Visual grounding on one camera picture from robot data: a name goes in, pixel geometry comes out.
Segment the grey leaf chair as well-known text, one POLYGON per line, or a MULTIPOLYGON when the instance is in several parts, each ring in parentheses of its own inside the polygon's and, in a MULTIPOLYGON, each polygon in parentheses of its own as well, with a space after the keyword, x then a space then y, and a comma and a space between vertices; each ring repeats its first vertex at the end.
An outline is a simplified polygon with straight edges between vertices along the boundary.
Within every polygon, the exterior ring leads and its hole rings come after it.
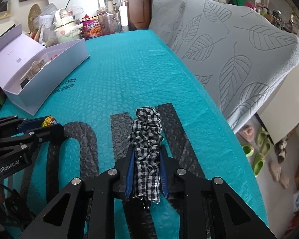
POLYGON ((169 48, 173 47, 182 28, 185 3, 186 0, 153 0, 149 29, 169 48))
POLYGON ((186 0, 172 49, 204 86, 233 132, 299 63, 299 38, 249 7, 186 0))

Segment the yellow lollipop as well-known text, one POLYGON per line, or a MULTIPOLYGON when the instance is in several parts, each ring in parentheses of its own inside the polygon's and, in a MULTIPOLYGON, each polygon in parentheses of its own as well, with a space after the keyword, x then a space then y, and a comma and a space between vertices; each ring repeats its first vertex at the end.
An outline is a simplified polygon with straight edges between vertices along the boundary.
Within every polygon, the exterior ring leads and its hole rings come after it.
POLYGON ((53 116, 47 116, 45 120, 42 122, 42 127, 52 126, 58 124, 58 121, 53 116))

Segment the far grey leaf chair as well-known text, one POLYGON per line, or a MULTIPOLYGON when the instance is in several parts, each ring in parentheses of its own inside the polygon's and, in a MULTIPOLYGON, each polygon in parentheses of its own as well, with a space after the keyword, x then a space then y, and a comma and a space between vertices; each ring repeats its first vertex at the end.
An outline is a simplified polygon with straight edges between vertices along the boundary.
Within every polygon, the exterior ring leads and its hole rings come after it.
POLYGON ((185 3, 186 0, 153 0, 149 29, 169 48, 173 47, 182 28, 185 3))

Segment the round woven wall mat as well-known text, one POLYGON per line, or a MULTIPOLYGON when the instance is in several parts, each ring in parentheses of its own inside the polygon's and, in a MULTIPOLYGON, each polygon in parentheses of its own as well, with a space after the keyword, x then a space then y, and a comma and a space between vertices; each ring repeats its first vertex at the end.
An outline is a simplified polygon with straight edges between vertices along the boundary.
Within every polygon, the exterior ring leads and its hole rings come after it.
POLYGON ((41 14, 41 8, 38 4, 32 5, 28 14, 28 28, 30 32, 35 30, 34 20, 41 14))

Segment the teal bubble wrap mat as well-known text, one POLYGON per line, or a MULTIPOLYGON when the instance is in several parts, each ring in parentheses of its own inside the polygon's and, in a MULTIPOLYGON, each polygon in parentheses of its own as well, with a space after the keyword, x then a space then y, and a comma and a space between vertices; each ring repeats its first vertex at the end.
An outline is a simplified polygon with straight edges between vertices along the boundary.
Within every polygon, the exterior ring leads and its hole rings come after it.
POLYGON ((48 97, 37 116, 54 116, 67 133, 48 143, 34 165, 13 176, 13 187, 34 213, 74 177, 96 175, 125 156, 136 110, 156 108, 164 145, 195 176, 221 177, 264 222, 259 186, 236 136, 204 87, 152 31, 131 31, 86 42, 89 58, 48 97))

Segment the beige claw hair clip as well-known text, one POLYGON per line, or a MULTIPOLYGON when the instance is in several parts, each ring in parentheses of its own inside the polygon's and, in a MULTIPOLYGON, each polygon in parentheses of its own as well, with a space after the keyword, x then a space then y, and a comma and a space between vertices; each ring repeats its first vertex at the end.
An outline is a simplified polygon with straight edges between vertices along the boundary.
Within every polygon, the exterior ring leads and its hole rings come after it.
POLYGON ((34 61, 31 67, 26 71, 26 73, 21 77, 20 81, 31 80, 46 64, 44 59, 40 61, 34 61))

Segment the brown wooden door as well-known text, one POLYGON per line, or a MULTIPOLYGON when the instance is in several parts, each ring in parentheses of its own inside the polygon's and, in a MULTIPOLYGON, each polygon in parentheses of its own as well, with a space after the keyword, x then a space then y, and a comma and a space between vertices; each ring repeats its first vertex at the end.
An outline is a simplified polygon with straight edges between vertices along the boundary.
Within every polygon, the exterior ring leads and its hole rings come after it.
POLYGON ((150 0, 121 0, 127 7, 129 23, 137 30, 148 29, 150 25, 151 1, 150 0))

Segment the cream cartoon kettle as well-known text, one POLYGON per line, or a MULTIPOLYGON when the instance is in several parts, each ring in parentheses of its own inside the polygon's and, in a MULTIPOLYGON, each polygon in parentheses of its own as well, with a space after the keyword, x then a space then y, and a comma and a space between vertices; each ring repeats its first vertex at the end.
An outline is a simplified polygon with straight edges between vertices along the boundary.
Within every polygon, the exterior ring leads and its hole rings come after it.
POLYGON ((55 12, 55 36, 59 44, 80 39, 82 23, 76 23, 72 14, 65 9, 59 9, 55 12))

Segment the white open gift box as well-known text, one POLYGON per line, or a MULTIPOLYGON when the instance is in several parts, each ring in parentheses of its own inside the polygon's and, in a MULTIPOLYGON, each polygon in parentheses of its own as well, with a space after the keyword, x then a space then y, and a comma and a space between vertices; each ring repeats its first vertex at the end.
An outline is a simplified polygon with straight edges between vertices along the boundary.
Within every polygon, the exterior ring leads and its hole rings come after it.
POLYGON ((0 87, 14 105, 33 116, 88 57, 84 39, 46 48, 17 25, 0 37, 0 87))

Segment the near grey leaf chair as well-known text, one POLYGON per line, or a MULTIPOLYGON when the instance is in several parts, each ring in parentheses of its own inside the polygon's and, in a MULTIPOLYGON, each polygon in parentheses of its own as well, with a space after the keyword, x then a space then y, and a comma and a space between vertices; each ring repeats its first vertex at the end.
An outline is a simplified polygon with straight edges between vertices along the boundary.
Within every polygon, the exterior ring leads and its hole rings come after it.
POLYGON ((299 38, 249 7, 186 0, 172 49, 204 86, 233 132, 299 63, 299 38))

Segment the green slipper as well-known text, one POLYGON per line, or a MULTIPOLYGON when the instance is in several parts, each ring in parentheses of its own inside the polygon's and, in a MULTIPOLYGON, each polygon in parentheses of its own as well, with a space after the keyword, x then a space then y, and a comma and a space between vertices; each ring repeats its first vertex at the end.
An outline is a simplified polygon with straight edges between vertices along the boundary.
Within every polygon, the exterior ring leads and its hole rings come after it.
POLYGON ((252 164, 252 170, 255 177, 257 177, 260 174, 264 164, 265 164, 264 156, 261 153, 257 153, 256 156, 254 157, 254 161, 252 164))
POLYGON ((268 135, 268 132, 262 126, 260 126, 257 131, 257 136, 255 139, 255 142, 258 147, 261 147, 263 145, 265 139, 267 138, 267 135, 268 135))

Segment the glass measuring jug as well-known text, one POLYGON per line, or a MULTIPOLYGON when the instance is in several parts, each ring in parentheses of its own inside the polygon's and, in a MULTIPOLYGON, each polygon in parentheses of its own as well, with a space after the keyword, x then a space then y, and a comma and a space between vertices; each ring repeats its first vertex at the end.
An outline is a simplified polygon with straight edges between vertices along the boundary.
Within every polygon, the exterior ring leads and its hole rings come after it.
POLYGON ((98 15, 103 35, 121 32, 121 17, 119 11, 106 12, 98 15))

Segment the purple instant noodle cup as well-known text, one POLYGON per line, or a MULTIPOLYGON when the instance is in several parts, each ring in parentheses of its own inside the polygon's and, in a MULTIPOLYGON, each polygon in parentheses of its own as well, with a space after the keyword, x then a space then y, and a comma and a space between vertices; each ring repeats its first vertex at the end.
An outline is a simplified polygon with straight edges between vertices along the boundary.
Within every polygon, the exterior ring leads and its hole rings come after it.
POLYGON ((97 38, 103 35, 98 16, 85 18, 80 22, 83 24, 82 33, 85 40, 97 38))

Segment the black white gingham scrunchie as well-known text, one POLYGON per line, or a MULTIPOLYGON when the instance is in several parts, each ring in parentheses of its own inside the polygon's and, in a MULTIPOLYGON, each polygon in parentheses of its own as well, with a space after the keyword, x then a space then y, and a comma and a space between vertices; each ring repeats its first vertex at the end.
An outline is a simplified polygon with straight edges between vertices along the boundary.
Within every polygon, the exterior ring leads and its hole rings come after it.
POLYGON ((128 136, 135 157, 134 197, 160 202, 160 147, 163 141, 160 114, 146 106, 136 110, 128 136))

